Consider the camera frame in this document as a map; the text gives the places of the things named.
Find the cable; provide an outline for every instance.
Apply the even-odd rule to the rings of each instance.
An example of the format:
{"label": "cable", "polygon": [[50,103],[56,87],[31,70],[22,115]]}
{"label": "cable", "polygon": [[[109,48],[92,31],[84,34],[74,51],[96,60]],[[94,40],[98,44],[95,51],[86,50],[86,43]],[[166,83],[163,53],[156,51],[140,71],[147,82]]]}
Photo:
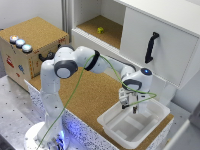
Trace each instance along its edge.
{"label": "cable", "polygon": [[[56,120],[52,123],[52,125],[49,127],[49,129],[48,129],[47,132],[45,133],[44,137],[42,138],[42,140],[41,140],[41,142],[40,142],[40,144],[39,144],[39,146],[37,147],[36,150],[38,150],[38,148],[40,147],[40,145],[41,145],[42,142],[44,141],[44,138],[46,137],[46,135],[48,134],[48,132],[51,130],[51,128],[53,127],[53,125],[54,125],[54,124],[57,122],[57,120],[62,116],[63,112],[65,111],[65,108],[66,108],[67,105],[69,104],[70,100],[72,99],[74,93],[76,92],[76,90],[77,90],[77,88],[78,88],[78,86],[79,86],[80,80],[81,80],[82,75],[83,75],[84,68],[86,67],[88,61],[89,61],[91,58],[93,58],[93,57],[94,57],[94,55],[90,56],[90,57],[87,59],[85,65],[84,65],[84,67],[83,67],[83,69],[82,69],[82,71],[81,71],[81,75],[80,75],[80,77],[79,77],[79,79],[78,79],[78,82],[77,82],[77,84],[76,84],[76,87],[74,88],[74,91],[72,92],[71,96],[69,97],[68,101],[66,102],[65,106],[63,107],[63,109],[62,109],[60,115],[56,118]],[[132,105],[135,105],[135,104],[138,104],[138,103],[141,103],[141,102],[143,102],[143,101],[146,101],[146,100],[149,100],[149,99],[151,99],[151,98],[156,97],[156,94],[155,94],[155,93],[137,91],[137,90],[134,90],[134,89],[129,88],[128,86],[126,86],[126,85],[121,81],[121,79],[120,79],[120,77],[118,76],[118,74],[117,74],[116,70],[114,69],[113,65],[112,65],[105,57],[103,57],[103,56],[101,56],[101,55],[100,55],[100,57],[103,58],[106,62],[109,63],[109,65],[111,66],[111,68],[112,68],[113,71],[115,72],[115,75],[117,76],[117,78],[118,78],[118,80],[120,81],[120,83],[123,84],[126,88],[128,88],[128,89],[130,89],[130,90],[132,90],[132,91],[134,91],[134,92],[138,92],[138,93],[142,93],[142,94],[151,94],[151,95],[153,95],[153,96],[150,97],[150,98],[147,98],[147,99],[144,99],[144,100],[135,102],[135,103],[131,103],[129,106],[132,106]]]}

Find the drawer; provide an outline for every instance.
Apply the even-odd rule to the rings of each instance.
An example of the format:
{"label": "drawer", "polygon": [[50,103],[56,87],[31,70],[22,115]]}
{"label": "drawer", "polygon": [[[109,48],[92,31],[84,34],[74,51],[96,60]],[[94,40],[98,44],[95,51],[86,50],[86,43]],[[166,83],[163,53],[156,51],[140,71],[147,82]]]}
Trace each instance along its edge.
{"label": "drawer", "polygon": [[[151,56],[145,63],[150,38],[156,32]],[[127,8],[120,54],[179,86],[198,38],[152,17]]]}

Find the small yellow toy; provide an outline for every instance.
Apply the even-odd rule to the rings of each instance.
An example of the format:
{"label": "small yellow toy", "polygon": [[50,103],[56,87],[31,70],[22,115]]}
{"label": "small yellow toy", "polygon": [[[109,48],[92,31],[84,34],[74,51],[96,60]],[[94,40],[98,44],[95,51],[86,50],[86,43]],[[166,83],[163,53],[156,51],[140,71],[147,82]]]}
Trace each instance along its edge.
{"label": "small yellow toy", "polygon": [[99,27],[99,28],[97,29],[97,33],[99,33],[99,34],[104,33],[104,29],[103,29],[102,27]]}

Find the cardboard box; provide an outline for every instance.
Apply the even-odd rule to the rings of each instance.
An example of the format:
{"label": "cardboard box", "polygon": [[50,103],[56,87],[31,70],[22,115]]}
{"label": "cardboard box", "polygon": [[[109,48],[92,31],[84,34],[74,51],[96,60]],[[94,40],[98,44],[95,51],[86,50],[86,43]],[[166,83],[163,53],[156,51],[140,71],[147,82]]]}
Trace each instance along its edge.
{"label": "cardboard box", "polygon": [[[10,44],[10,36],[17,35],[32,46],[33,51],[23,53]],[[69,44],[69,35],[45,20],[36,17],[0,31],[0,48],[6,73],[28,91],[24,79],[29,81],[39,75],[42,61],[39,54],[47,57],[56,52],[60,45]]]}

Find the cork mat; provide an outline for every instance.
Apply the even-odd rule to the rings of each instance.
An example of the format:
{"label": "cork mat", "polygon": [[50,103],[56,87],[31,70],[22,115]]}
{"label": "cork mat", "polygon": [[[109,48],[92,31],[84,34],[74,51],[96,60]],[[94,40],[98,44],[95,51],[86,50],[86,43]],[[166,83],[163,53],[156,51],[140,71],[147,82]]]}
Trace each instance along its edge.
{"label": "cork mat", "polygon": [[[123,26],[103,16],[98,16],[77,26],[83,31],[99,38],[102,41],[120,49]],[[97,28],[104,28],[104,33],[97,33]]]}
{"label": "cork mat", "polygon": [[7,42],[10,42],[10,36],[12,35],[17,35],[20,39],[24,39],[27,44],[32,46],[33,51],[61,37],[68,36],[67,33],[40,17],[35,17],[0,31],[0,37]]}
{"label": "cork mat", "polygon": [[[74,90],[81,70],[82,68],[79,68],[69,79],[61,79],[59,94],[63,104],[67,102],[70,94]],[[41,89],[40,76],[33,78],[29,82],[36,89]],[[123,150],[124,148],[105,134],[102,126],[97,122],[97,118],[101,114],[118,102],[119,88],[121,88],[121,84],[105,73],[94,74],[89,71],[84,71],[79,87],[71,102],[68,104],[67,109],[120,150]],[[168,115],[135,150],[146,149],[172,119],[173,115]]]}

